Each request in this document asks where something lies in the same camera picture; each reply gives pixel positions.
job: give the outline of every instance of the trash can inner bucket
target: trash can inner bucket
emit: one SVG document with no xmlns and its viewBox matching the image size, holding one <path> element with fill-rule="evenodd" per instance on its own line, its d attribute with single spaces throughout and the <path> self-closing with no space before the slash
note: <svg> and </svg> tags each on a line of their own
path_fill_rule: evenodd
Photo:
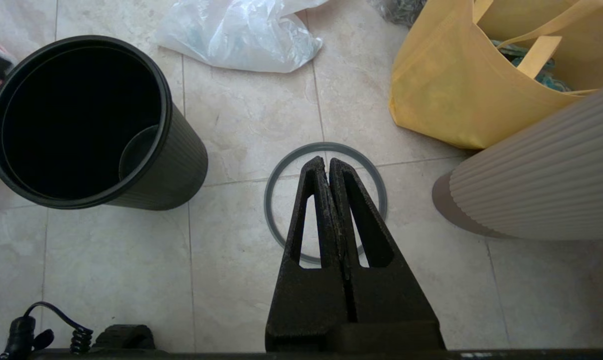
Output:
<svg viewBox="0 0 603 360">
<path fill-rule="evenodd" d="M 11 179 L 68 200 L 117 185 L 124 149 L 144 129 L 162 128 L 162 96 L 170 91 L 134 52 L 114 45 L 80 44 L 30 62 L 36 66 L 18 69 L 22 80 L 7 81 L 12 96 L 0 101 Z"/>
<path fill-rule="evenodd" d="M 133 136 L 119 158 L 119 180 L 130 175 L 144 161 L 153 146 L 159 126 L 153 125 Z"/>
</svg>

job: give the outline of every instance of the yellow tote bag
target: yellow tote bag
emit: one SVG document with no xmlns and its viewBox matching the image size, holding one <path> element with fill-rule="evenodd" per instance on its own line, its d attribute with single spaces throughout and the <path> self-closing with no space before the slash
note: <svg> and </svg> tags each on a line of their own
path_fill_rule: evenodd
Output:
<svg viewBox="0 0 603 360">
<path fill-rule="evenodd" d="M 530 48 L 518 67 L 491 43 Z M 555 78 L 535 80 L 552 57 Z M 603 87 L 603 0 L 429 0 L 393 64 L 398 126 L 485 149 Z"/>
</svg>

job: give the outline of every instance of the white ribbed trash can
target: white ribbed trash can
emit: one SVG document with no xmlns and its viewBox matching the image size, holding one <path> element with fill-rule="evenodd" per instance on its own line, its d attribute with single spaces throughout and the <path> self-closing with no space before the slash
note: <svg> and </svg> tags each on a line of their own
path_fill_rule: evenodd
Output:
<svg viewBox="0 0 603 360">
<path fill-rule="evenodd" d="M 432 200 L 481 235 L 603 240 L 603 89 L 462 162 Z"/>
</svg>

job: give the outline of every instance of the trash can rim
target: trash can rim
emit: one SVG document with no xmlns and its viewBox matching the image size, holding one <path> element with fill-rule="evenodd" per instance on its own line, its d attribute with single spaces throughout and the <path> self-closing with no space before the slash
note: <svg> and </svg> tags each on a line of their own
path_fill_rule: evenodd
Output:
<svg viewBox="0 0 603 360">
<path fill-rule="evenodd" d="M 26 184 L 21 182 L 17 174 L 10 169 L 10 166 L 8 166 L 7 162 L 5 161 L 5 151 L 2 139 L 2 127 L 4 125 L 4 121 L 2 120 L 5 116 L 4 112 L 7 109 L 5 105 L 10 104 L 12 94 L 14 94 L 15 90 L 18 89 L 32 73 L 32 71 L 20 70 L 26 70 L 29 68 L 35 70 L 36 68 L 39 68 L 39 66 L 42 66 L 46 62 L 59 55 L 63 55 L 70 51 L 80 50 L 82 48 L 93 47 L 112 48 L 113 50 L 121 51 L 127 55 L 130 55 L 132 58 L 140 61 L 151 73 L 153 79 L 157 83 L 160 96 L 160 118 L 157 137 L 148 151 L 148 155 L 146 155 L 142 163 L 135 169 L 135 171 L 108 189 L 96 194 L 92 194 L 91 196 L 77 199 L 62 199 L 45 196 L 44 194 L 29 188 Z M 148 55 L 135 46 L 125 41 L 121 41 L 120 39 L 101 35 L 73 36 L 50 43 L 28 55 L 26 59 L 21 61 L 11 71 L 11 73 L 7 75 L 4 84 L 2 84 L 0 88 L 0 119 L 2 119 L 0 120 L 0 179 L 10 189 L 12 189 L 12 191 L 23 198 L 49 208 L 84 209 L 108 203 L 130 189 L 130 187 L 132 187 L 137 180 L 144 176 L 144 174 L 151 168 L 167 140 L 169 129 L 171 127 L 172 109 L 173 104 L 171 89 L 166 77 L 160 70 L 159 66 L 157 66 L 157 64 Z"/>
</svg>

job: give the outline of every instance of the black trash can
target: black trash can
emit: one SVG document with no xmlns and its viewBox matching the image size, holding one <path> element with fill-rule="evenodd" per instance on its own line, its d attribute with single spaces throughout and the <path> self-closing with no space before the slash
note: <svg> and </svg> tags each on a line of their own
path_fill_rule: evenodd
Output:
<svg viewBox="0 0 603 360">
<path fill-rule="evenodd" d="M 159 66 L 118 39 L 52 43 L 0 89 L 0 178 L 44 207 L 167 210 L 192 198 L 207 170 Z"/>
</svg>

